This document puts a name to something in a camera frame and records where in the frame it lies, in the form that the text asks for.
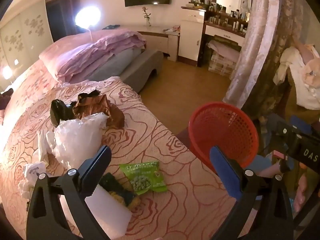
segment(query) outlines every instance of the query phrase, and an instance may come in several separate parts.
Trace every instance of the storage box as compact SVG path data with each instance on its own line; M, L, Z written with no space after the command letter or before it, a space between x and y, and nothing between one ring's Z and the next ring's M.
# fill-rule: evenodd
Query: storage box
M209 71L218 73L221 76L230 77L231 73L236 68L236 63L221 56L216 51L213 51L210 63Z

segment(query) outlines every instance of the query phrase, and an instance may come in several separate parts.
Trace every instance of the glowing light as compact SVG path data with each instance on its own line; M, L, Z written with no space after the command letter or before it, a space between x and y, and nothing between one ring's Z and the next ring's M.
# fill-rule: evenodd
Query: glowing light
M12 77L12 70L9 66L5 66L2 70L4 79L9 79Z
M96 25L101 17L100 10L95 6L88 6L80 10L76 15L76 25L88 29L89 26Z

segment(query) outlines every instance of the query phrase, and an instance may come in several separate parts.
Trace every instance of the sliding wardrobe door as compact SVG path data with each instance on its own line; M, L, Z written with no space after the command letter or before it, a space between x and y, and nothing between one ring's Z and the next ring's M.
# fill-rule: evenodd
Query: sliding wardrobe door
M34 63L39 59L39 54L53 43L45 0L40 0L22 11L20 23L25 47Z
M0 29L4 54L15 77L21 75L33 63L21 29L19 15Z
M0 92L4 91L7 86L11 85L9 80L5 80L2 74L3 68L8 65L7 58L0 39Z

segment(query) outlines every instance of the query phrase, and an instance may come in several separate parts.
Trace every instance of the green snack bag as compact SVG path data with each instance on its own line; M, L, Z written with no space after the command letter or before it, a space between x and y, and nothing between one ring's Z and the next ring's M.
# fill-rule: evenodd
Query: green snack bag
M138 195L148 190L167 191L163 176L159 171L159 161L137 164L120 164L120 169L129 179L133 190Z

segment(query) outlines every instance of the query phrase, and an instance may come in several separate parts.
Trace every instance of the blue gripper pad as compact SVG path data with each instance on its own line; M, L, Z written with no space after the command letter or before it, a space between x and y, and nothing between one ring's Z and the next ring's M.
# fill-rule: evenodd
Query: blue gripper pad
M228 159L217 146L210 150L210 161L229 196L236 198L237 201L240 200L243 174L241 166L236 161Z

